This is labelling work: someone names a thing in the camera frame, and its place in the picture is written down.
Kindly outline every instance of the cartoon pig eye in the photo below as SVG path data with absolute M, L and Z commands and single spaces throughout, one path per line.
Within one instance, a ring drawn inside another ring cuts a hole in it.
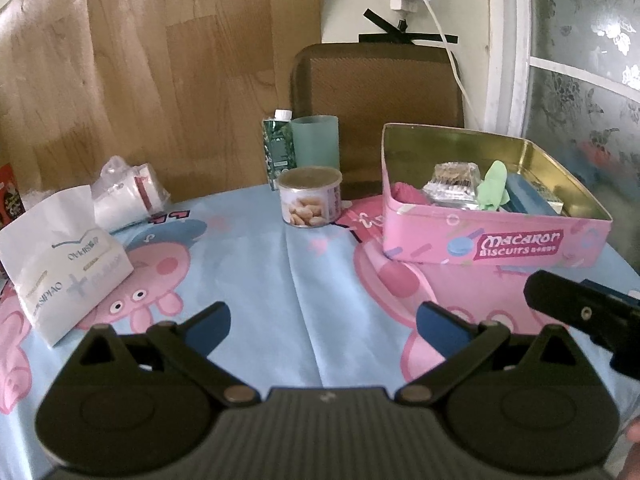
M 117 314 L 117 313 L 119 313 L 120 309 L 123 306 L 124 306 L 124 303 L 122 303 L 120 300 L 114 301 L 113 303 L 111 303 L 111 306 L 109 308 L 109 312 L 111 312 L 112 314 Z
M 131 299 L 133 301 L 140 301 L 140 300 L 144 300 L 146 296 L 146 290 L 144 288 L 141 288 L 140 290 L 137 290 L 136 292 L 133 293 L 133 296 L 131 297 Z

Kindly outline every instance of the hand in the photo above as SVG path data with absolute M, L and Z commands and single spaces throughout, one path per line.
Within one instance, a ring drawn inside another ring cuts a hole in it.
M 628 425 L 626 437 L 634 444 L 626 457 L 625 466 L 618 475 L 618 480 L 640 480 L 640 416 Z

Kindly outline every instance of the green plastic object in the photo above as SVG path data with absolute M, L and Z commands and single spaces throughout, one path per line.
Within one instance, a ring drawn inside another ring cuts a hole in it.
M 478 186 L 477 200 L 482 211 L 498 211 L 501 205 L 509 201 L 506 183 L 507 167 L 500 160 L 496 160 Z
M 299 168 L 329 166 L 340 170 L 338 118 L 331 115 L 300 117 L 291 121 L 293 146 Z

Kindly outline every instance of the plastic cup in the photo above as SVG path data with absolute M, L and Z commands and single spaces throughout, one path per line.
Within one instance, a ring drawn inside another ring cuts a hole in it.
M 291 121 L 291 131 L 297 167 L 328 166 L 340 170 L 336 116 L 300 117 Z

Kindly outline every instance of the can lid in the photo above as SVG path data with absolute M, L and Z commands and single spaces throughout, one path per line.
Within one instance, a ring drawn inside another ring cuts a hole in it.
M 285 171 L 278 177 L 278 186 L 289 189 L 318 189 L 338 186 L 342 173 L 335 168 L 325 166 L 305 166 Z
M 285 121 L 288 122 L 293 117 L 293 113 L 291 110 L 276 110 L 276 114 L 274 118 L 276 121 Z

